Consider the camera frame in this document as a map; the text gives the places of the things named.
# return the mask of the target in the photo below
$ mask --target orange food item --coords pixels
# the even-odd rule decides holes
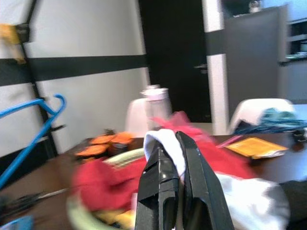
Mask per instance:
[[[94,138],[94,139],[91,141],[91,144],[92,144],[92,145],[107,144],[107,143],[109,143],[114,137],[115,137],[115,135],[98,136],[98,137]]]
[[[121,132],[116,135],[114,139],[111,140],[113,143],[129,144],[133,140],[133,134],[129,132]]]
[[[107,150],[108,145],[93,145],[87,147],[85,150],[76,153],[76,156],[91,156],[91,155],[98,155]]]
[[[87,163],[87,162],[90,162],[90,161],[94,161],[95,160],[95,157],[90,157],[90,158],[87,158],[87,159],[83,159],[82,160],[82,163]]]

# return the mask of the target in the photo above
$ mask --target door handle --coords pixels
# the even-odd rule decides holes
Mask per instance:
[[[194,66],[194,69],[206,69],[207,64],[200,64],[199,66]]]

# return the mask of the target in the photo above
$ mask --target white wall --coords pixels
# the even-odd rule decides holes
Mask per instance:
[[[0,23],[22,22],[25,0],[1,0]],[[136,0],[41,0],[34,19],[31,56],[80,57],[144,54]],[[0,44],[0,58],[11,58]],[[124,129],[129,101],[147,84],[147,68],[92,74],[39,82],[44,96],[56,92],[67,108],[55,132],[59,152],[104,128]],[[31,99],[28,84],[0,87],[0,110]],[[56,99],[50,100],[57,105]],[[24,148],[39,130],[34,109],[0,120],[0,156]]]

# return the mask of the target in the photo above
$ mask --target white cloth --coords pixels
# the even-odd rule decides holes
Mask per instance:
[[[184,181],[184,172],[186,171],[186,163],[183,157],[181,146],[174,132],[170,129],[160,129],[159,131],[148,131],[144,138],[144,153],[146,161],[154,149],[155,141],[159,141],[168,155],[172,158],[177,168],[181,181]]]
[[[179,141],[172,130],[147,132],[144,139],[146,160],[158,140],[172,158],[183,180],[185,159]],[[290,218],[289,204],[282,188],[260,178],[241,179],[216,174],[223,188],[231,219],[236,230],[283,230]]]

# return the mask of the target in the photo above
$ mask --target black stripe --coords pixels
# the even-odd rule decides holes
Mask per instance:
[[[216,30],[206,33],[207,55],[224,54],[224,30]]]
[[[48,160],[45,148],[45,141],[40,141],[37,143],[37,145],[30,152],[30,154],[25,158],[25,160],[21,163],[21,165],[17,168],[17,170],[8,179],[6,186],[18,180],[20,177],[30,173],[39,166],[43,165]],[[16,152],[12,152],[0,158],[1,162],[0,175],[4,172],[4,170],[10,165],[10,163],[16,158],[16,156],[21,151],[22,149]]]
[[[39,81],[146,67],[145,55],[32,58]],[[0,86],[28,83],[25,67],[0,59]]]

